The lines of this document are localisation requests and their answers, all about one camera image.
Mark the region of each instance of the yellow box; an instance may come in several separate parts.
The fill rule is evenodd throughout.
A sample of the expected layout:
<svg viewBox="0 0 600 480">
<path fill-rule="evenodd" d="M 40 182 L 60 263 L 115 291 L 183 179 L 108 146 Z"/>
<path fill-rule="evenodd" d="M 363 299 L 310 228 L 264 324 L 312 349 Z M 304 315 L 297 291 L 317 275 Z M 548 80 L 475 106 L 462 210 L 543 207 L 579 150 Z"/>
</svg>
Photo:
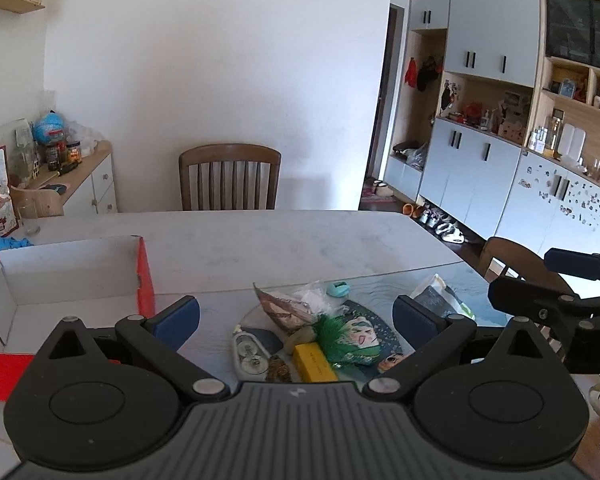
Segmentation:
<svg viewBox="0 0 600 480">
<path fill-rule="evenodd" d="M 333 383 L 338 377 L 331 370 L 318 343 L 305 343 L 294 348 L 294 366 L 305 383 Z"/>
</svg>

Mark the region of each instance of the open cardboard box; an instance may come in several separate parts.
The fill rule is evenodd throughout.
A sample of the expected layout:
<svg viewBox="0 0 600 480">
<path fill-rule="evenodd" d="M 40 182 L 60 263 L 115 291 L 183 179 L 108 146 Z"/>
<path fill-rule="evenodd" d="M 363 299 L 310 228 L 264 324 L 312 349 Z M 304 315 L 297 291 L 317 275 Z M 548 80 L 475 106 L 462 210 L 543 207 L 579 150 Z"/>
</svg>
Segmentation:
<svg viewBox="0 0 600 480">
<path fill-rule="evenodd" d="M 144 240 L 82 240 L 0 252 L 0 400 L 65 316 L 87 328 L 155 314 Z"/>
</svg>

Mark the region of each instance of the wooden chair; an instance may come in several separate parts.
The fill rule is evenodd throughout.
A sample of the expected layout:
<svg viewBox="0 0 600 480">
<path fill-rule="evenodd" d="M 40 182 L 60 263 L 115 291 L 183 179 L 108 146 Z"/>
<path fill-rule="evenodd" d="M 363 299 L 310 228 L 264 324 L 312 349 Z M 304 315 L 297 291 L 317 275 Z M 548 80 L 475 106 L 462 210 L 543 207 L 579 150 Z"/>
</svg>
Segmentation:
<svg viewBox="0 0 600 480">
<path fill-rule="evenodd" d="M 540 256 L 520 244 L 506 238 L 489 238 L 482 249 L 480 262 L 476 269 L 481 276 L 486 278 L 494 258 L 505 266 L 500 273 L 501 276 L 511 269 L 525 281 L 552 288 L 564 294 L 573 294 L 571 287 L 560 274 L 548 270 Z"/>
<path fill-rule="evenodd" d="M 189 171 L 191 166 L 198 167 L 196 175 L 198 210 L 206 209 L 205 206 L 208 206 L 209 210 L 227 209 L 227 187 L 230 188 L 231 193 L 230 209 L 249 209 L 251 205 L 254 209 L 260 209 L 263 164 L 269 165 L 266 209 L 274 209 L 280 176 L 280 160 L 282 156 L 279 152 L 256 144 L 209 144 L 187 150 L 180 155 L 179 159 L 182 209 L 192 210 L 192 178 Z M 241 185 L 238 185 L 240 174 Z"/>
</svg>

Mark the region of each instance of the small round container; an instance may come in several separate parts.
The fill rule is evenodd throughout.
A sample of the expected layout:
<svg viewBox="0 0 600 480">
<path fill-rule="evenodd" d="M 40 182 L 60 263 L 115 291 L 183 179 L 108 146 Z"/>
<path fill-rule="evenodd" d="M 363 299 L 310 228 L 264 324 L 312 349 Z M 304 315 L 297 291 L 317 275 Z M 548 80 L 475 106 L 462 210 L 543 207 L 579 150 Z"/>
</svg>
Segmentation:
<svg viewBox="0 0 600 480">
<path fill-rule="evenodd" d="M 49 171 L 58 171 L 60 169 L 60 151 L 57 144 L 46 147 L 46 164 Z"/>
<path fill-rule="evenodd" d="M 80 150 L 80 141 L 76 140 L 74 142 L 69 142 L 66 146 L 67 150 L 67 162 L 71 164 L 72 162 L 77 162 L 80 164 L 82 162 L 82 152 Z"/>
</svg>

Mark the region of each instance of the cabinet handle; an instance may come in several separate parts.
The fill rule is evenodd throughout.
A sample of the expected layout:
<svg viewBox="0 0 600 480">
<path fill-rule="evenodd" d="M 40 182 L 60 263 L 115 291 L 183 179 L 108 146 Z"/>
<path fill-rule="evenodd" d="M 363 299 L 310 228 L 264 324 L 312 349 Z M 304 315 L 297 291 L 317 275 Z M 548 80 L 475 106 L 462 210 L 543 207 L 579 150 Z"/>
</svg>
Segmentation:
<svg viewBox="0 0 600 480">
<path fill-rule="evenodd" d="M 569 192 L 569 184 L 571 183 L 571 180 L 567 180 L 567 183 L 564 185 L 564 193 L 562 194 L 562 198 L 560 199 L 561 202 L 564 202 L 564 199 L 567 198 L 567 193 Z"/>
<path fill-rule="evenodd" d="M 555 193 L 554 193 L 555 197 L 558 196 L 558 190 L 560 189 L 561 183 L 562 183 L 562 177 L 560 175 L 558 175 L 558 185 L 555 187 Z"/>
</svg>

